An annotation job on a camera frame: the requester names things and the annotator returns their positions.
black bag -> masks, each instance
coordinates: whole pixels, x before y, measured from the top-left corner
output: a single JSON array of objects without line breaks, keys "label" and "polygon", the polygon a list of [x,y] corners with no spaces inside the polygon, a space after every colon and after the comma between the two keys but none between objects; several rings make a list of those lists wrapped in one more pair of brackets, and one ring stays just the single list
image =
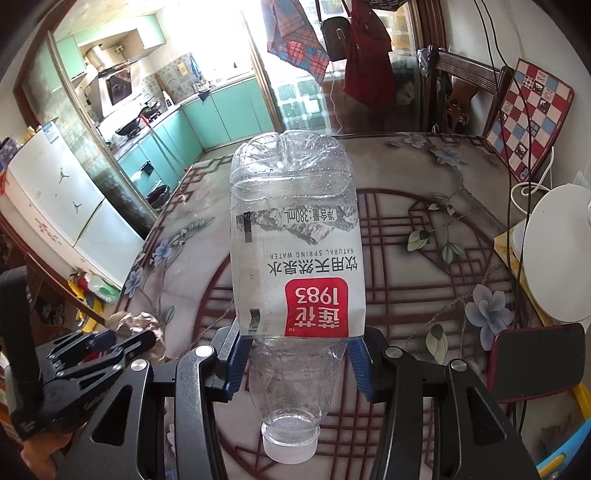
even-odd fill
[{"label": "black bag", "polygon": [[387,10],[388,12],[395,12],[403,6],[408,0],[362,0],[364,4],[369,5],[376,10]]},{"label": "black bag", "polygon": [[[351,17],[349,8],[343,2],[343,7],[347,12],[347,17]],[[324,37],[326,45],[326,53],[329,55],[330,61],[344,60],[347,58],[347,45],[349,44],[349,37],[351,34],[351,23],[346,17],[331,17],[322,21],[322,14],[320,12],[320,0],[316,0],[316,12],[318,13],[318,22],[320,22],[320,30]]]}]

white lamp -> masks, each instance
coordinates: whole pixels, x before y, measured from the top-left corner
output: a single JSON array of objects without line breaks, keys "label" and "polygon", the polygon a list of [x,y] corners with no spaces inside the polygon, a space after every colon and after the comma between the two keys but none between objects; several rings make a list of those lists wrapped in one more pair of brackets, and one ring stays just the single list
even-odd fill
[{"label": "white lamp", "polygon": [[591,190],[561,185],[535,206],[525,231],[531,293],[556,324],[591,324]]}]

screw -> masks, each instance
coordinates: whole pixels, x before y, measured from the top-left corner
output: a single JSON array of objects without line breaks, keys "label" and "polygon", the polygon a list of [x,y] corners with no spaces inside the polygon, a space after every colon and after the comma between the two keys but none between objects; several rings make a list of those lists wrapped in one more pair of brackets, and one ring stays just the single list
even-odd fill
[{"label": "screw", "polygon": [[402,357],[402,350],[397,346],[389,346],[386,348],[386,356],[388,358],[400,358]]},{"label": "screw", "polygon": [[452,360],[451,366],[456,372],[465,372],[466,368],[468,368],[468,365],[466,365],[466,362],[464,360],[460,360],[458,358],[456,358],[455,360]]},{"label": "screw", "polygon": [[195,355],[207,358],[213,355],[213,347],[211,345],[200,345],[195,349]]},{"label": "screw", "polygon": [[146,360],[144,360],[143,358],[138,358],[137,360],[134,360],[133,362],[131,362],[131,369],[134,372],[139,372],[140,370],[143,370],[147,366],[148,366],[148,362]]}]

blue gripper pad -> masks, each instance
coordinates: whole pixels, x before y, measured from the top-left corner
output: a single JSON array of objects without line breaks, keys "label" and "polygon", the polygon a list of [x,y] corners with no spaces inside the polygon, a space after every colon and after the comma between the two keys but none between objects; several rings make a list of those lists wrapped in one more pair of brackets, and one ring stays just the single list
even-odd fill
[{"label": "blue gripper pad", "polygon": [[367,401],[373,401],[375,390],[372,382],[372,363],[365,341],[363,338],[349,340],[347,349],[357,380],[357,387],[365,395]]},{"label": "blue gripper pad", "polygon": [[242,383],[242,376],[244,375],[248,355],[251,352],[251,346],[252,338],[244,338],[240,336],[236,342],[236,346],[230,354],[225,389],[226,394],[230,397],[240,390],[240,384]]}]

bottle label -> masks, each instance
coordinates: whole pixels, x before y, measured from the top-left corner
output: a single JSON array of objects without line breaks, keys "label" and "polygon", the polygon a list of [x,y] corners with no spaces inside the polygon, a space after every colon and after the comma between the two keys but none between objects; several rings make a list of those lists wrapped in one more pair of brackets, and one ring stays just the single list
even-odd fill
[{"label": "bottle label", "polygon": [[241,335],[363,335],[365,280],[354,207],[299,206],[232,217]]}]

